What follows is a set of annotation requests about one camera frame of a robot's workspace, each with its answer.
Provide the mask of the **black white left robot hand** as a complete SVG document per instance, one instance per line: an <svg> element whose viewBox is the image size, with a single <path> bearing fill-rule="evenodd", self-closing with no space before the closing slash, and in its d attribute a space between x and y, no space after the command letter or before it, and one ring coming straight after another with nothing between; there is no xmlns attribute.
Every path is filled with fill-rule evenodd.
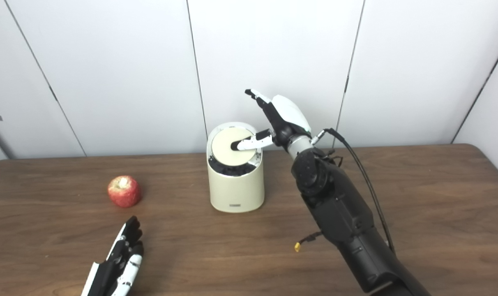
<svg viewBox="0 0 498 296"><path fill-rule="evenodd" d="M140 226L136 216L123 224L106 259L92 264L82 296L126 296L129 293L144 255Z"/></svg>

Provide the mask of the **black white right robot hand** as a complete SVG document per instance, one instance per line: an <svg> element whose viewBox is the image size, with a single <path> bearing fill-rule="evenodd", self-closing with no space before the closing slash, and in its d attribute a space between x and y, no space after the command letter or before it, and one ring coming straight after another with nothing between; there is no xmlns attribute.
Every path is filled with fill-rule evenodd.
<svg viewBox="0 0 498 296"><path fill-rule="evenodd" d="M255 89L246 89L245 94L257 102L270 122L271 128L232 142L231 150L253 150L271 145L287 149L290 142L292 143L298 136L305 136L309 140L312 138L307 118L290 99L282 95L270 99Z"/></svg>

